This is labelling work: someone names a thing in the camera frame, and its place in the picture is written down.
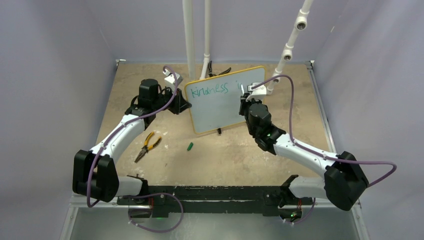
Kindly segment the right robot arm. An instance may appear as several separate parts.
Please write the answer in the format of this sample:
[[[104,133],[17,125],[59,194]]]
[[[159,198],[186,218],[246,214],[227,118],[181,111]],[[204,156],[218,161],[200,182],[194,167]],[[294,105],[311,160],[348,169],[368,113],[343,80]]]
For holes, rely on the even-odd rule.
[[[327,199],[340,210],[349,211],[370,185],[351,153],[336,154],[296,140],[272,123],[268,107],[250,97],[250,93],[240,97],[239,114],[245,118],[248,133],[261,150],[293,160],[319,175],[287,180],[280,191],[284,202]]]

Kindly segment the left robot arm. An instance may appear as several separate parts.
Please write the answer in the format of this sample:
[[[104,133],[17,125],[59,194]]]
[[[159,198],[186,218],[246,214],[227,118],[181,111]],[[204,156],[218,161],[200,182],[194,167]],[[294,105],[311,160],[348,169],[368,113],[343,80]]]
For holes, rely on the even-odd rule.
[[[73,160],[72,191],[75,194],[110,202],[129,196],[138,205],[149,199],[148,181],[137,176],[119,176],[116,165],[136,137],[141,135],[161,111],[178,115],[192,105],[183,98],[182,78],[170,74],[161,87],[155,79],[143,79],[119,124],[100,143],[89,150],[79,150]]]

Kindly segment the yellow framed whiteboard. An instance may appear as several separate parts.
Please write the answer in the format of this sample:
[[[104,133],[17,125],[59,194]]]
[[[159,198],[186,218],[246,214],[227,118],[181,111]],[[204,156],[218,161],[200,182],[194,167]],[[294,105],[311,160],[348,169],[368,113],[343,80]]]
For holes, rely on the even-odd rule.
[[[232,73],[189,82],[184,87],[193,131],[203,134],[239,124],[244,118],[239,115],[240,84],[247,86],[265,80],[266,69],[256,66]]]

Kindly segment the white green marker pen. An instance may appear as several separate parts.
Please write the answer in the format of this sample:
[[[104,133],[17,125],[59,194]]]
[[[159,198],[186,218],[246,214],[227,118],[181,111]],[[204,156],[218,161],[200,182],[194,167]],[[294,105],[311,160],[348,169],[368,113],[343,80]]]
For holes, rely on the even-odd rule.
[[[240,84],[240,89],[241,89],[241,95],[244,95],[245,91],[244,91],[244,86],[243,86],[243,84]]]

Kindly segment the green marker cap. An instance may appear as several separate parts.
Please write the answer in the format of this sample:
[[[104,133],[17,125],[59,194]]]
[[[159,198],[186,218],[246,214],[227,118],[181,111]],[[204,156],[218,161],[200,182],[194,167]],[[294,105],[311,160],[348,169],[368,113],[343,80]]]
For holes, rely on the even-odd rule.
[[[187,151],[190,151],[190,150],[192,149],[193,145],[194,145],[194,143],[193,143],[193,142],[191,142],[191,143],[188,145],[188,147],[187,147]]]

